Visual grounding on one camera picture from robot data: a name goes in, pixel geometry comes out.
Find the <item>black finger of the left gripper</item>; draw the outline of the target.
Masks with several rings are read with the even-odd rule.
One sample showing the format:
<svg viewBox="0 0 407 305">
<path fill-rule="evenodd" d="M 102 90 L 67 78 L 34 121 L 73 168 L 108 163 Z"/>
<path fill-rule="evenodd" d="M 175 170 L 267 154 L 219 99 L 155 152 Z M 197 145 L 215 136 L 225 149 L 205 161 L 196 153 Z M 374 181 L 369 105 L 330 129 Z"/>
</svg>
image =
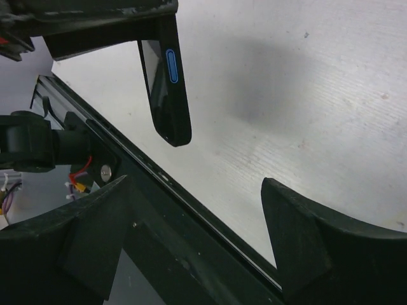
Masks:
<svg viewBox="0 0 407 305">
<path fill-rule="evenodd" d="M 178 7 L 177 1 L 1 1 L 1 56 L 22 61 L 39 36 L 54 60 L 155 40 Z"/>
</svg>

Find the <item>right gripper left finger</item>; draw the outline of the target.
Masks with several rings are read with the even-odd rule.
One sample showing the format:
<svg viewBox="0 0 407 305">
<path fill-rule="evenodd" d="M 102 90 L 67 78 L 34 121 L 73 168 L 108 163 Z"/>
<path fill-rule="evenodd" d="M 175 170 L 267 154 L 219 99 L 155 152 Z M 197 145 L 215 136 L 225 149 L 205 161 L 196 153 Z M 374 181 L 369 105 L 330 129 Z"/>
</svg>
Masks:
<svg viewBox="0 0 407 305">
<path fill-rule="evenodd" d="M 131 179 L 1 230 L 1 304 L 103 304 L 130 225 Z"/>
</svg>

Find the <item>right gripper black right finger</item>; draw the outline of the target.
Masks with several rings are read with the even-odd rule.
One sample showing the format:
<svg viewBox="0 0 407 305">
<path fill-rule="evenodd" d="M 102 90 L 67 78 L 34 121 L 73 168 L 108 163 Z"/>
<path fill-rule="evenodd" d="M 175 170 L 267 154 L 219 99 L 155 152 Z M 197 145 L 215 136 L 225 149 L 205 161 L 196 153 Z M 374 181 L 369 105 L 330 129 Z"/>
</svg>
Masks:
<svg viewBox="0 0 407 305">
<path fill-rule="evenodd" d="M 406 234 L 265 178 L 261 202 L 288 304 L 405 304 Z"/>
</svg>

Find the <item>small black phone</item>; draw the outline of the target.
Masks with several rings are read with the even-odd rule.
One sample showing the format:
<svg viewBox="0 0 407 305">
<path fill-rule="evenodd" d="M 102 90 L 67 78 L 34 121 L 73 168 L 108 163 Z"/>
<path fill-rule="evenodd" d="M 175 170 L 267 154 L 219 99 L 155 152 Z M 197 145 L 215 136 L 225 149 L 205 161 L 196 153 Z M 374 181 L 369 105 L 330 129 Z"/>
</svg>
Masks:
<svg viewBox="0 0 407 305">
<path fill-rule="evenodd" d="M 158 18 L 137 44 L 154 128 L 171 146 L 185 146 L 192 129 L 176 16 Z"/>
</svg>

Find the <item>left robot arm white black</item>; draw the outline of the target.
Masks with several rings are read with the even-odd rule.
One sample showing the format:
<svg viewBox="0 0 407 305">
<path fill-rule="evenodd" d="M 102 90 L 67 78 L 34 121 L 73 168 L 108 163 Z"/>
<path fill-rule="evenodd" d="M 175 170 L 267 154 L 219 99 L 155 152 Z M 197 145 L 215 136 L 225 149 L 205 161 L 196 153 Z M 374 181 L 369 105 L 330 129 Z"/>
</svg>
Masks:
<svg viewBox="0 0 407 305">
<path fill-rule="evenodd" d="M 38 36 L 54 60 L 139 40 L 177 9 L 177 1 L 1 1 L 1 56 L 22 61 Z M 1 169 L 50 171 L 60 164 L 61 143 L 38 114 L 1 116 Z"/>
</svg>

